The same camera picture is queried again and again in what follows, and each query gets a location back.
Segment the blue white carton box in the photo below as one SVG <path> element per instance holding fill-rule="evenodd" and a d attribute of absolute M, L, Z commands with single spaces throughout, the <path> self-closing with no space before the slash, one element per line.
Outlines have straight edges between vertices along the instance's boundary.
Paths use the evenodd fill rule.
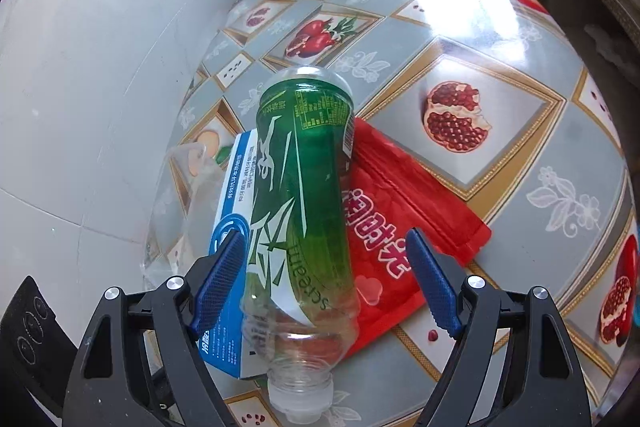
<path fill-rule="evenodd" d="M 192 323 L 200 335 L 203 360 L 239 379 L 266 371 L 266 363 L 242 333 L 257 153 L 255 129 L 235 138 L 209 241 L 208 254 L 215 258 L 215 266 L 198 292 Z"/>

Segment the clear plastic packaging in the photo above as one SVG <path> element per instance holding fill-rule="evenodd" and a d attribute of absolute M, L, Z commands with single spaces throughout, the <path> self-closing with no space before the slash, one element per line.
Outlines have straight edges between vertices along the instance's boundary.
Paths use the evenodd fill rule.
<path fill-rule="evenodd" d="M 224 167 L 204 143 L 171 147 L 165 156 L 141 261 L 145 289 L 183 275 L 208 253 Z"/>

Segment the green plastic bottle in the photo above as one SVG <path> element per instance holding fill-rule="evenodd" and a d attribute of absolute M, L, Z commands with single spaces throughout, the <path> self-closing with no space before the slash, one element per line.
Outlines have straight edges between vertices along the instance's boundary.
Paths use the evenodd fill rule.
<path fill-rule="evenodd" d="M 271 405 L 296 425 L 333 404 L 332 371 L 358 336 L 343 197 L 354 142 L 346 81 L 297 66 L 268 81 L 256 114 L 243 335 Z"/>

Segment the red snack pouch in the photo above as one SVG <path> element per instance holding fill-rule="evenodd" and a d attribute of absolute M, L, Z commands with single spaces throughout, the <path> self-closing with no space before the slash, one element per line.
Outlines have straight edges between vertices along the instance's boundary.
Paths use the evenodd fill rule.
<path fill-rule="evenodd" d="M 354 355 L 425 305 L 406 253 L 419 228 L 442 254 L 466 267 L 489 241 L 490 228 L 367 121 L 355 120 L 348 190 L 343 193 L 352 274 L 360 299 Z"/>

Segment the fruit pattern tablecloth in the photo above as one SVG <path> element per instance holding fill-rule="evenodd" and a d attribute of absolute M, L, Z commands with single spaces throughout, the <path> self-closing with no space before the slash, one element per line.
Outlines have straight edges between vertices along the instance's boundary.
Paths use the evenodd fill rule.
<path fill-rule="evenodd" d="M 491 229 L 470 265 L 552 292 L 603 416 L 632 375 L 637 203 L 608 104 L 538 0 L 241 0 L 186 91 L 169 148 L 226 167 L 269 77 L 324 66 L 358 116 Z"/>

